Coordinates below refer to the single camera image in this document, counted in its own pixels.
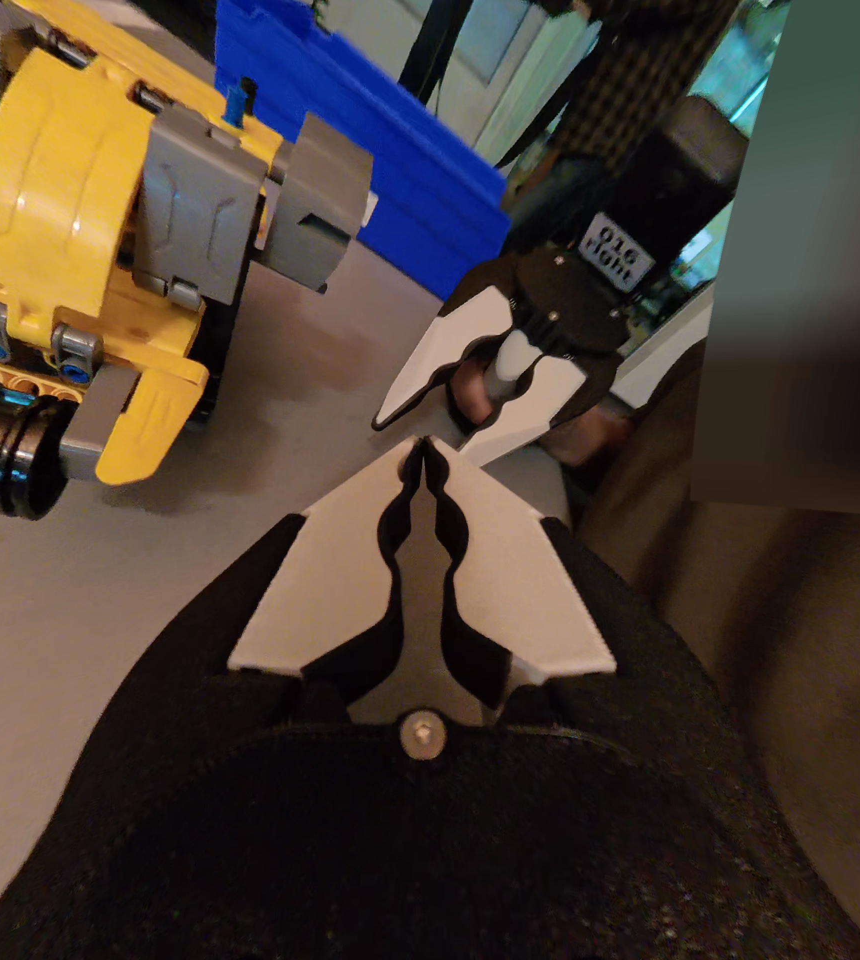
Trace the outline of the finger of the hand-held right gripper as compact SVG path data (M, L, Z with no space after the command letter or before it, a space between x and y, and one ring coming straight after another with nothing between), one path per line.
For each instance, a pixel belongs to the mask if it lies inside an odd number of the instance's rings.
M488 286L447 314L439 314L413 348L391 382L371 421L382 431L420 405L433 390L446 384L481 345L500 343L513 326L511 301L496 286Z
M519 395L496 401L491 420L460 446L467 462L482 469L541 438L587 378L580 366L551 356L538 359L528 374L529 386Z

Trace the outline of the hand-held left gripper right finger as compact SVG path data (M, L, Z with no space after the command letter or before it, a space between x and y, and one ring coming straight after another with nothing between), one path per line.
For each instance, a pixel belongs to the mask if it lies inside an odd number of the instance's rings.
M485 709L521 687L614 675L616 657L549 535L553 519L439 438L422 443L435 534L449 558L440 649Z

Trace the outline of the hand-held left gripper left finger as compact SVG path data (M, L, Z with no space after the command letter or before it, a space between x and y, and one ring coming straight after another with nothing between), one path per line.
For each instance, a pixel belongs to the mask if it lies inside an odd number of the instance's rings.
M423 461L423 441L407 438L300 514L228 669L326 683L345 702L391 676L404 640L397 555Z

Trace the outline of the yellow grey brick toy vehicle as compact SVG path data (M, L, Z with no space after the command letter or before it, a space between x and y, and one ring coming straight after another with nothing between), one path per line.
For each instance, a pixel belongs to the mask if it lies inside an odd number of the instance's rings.
M316 292L373 158L212 85L80 2L0 2L0 514L153 476L219 397L249 270Z

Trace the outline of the person's right hand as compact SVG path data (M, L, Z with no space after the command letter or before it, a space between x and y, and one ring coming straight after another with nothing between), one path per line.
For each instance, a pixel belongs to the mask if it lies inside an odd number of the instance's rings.
M450 380L456 409L472 426L481 426L495 412L485 386L489 361L471 357L462 362ZM599 404L538 439L552 458L569 469L579 469L594 459L613 453L633 433L635 419Z

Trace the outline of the blue plastic bin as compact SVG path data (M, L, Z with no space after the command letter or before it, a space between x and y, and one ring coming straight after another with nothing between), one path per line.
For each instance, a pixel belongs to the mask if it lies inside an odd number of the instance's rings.
M289 141L307 113L372 155L374 211L357 241L439 300L496 258L506 181L423 104L290 1L216 3L215 86L256 83L253 112Z

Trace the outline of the black pole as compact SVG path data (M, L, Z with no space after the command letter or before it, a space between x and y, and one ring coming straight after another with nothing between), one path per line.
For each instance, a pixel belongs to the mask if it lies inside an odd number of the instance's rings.
M446 75L473 1L432 1L399 76L398 83L427 106Z

